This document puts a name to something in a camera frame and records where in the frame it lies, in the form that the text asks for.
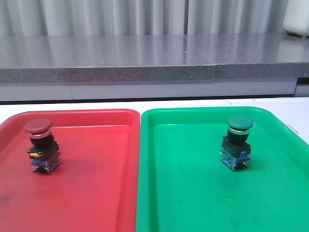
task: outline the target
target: green button cap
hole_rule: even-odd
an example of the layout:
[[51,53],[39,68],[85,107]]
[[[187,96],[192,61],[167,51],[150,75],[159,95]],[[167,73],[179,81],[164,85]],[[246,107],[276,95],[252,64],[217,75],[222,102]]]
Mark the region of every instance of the green button cap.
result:
[[251,118],[243,115],[233,115],[226,119],[226,123],[235,129],[247,130],[253,127]]

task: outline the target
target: white object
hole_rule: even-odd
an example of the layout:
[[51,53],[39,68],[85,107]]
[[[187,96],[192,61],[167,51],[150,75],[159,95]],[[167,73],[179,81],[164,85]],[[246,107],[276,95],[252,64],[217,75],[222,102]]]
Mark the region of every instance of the white object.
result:
[[283,28],[286,32],[309,36],[309,0],[289,0]]

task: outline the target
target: red tray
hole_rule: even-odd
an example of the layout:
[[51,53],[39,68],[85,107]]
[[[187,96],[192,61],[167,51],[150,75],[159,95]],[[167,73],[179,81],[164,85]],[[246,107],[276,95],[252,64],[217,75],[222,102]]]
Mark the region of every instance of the red tray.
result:
[[[23,126],[53,121],[62,163],[32,172]],[[0,125],[0,231],[135,231],[140,115],[132,110],[25,112]]]

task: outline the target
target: speckled countertop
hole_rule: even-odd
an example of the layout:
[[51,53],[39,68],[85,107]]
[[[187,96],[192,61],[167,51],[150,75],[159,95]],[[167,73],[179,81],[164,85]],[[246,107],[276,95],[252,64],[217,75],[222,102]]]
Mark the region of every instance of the speckled countertop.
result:
[[0,37],[0,87],[292,83],[308,64],[309,39],[287,34]]

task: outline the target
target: plastic tray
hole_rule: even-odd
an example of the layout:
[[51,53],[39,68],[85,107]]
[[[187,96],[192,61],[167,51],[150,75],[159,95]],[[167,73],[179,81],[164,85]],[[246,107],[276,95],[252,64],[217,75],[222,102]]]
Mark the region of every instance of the plastic tray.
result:
[[[32,172],[23,126],[47,117],[62,163]],[[132,110],[25,112],[0,125],[0,231],[133,232],[140,115]]]
[[[249,167],[220,161],[225,119],[255,126]],[[309,229],[309,146],[254,107],[156,109],[142,115],[138,232],[300,232]]]

